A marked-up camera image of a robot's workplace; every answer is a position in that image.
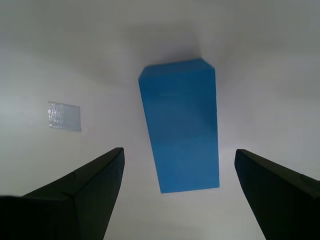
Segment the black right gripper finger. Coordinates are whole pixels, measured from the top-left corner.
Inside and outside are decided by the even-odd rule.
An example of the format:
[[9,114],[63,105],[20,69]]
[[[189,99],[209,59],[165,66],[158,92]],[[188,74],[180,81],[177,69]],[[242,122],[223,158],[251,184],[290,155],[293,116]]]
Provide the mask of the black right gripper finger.
[[267,240],[320,238],[320,182],[245,149],[234,159],[246,200]]
[[0,197],[2,240],[102,240],[121,188],[117,147],[23,196]]

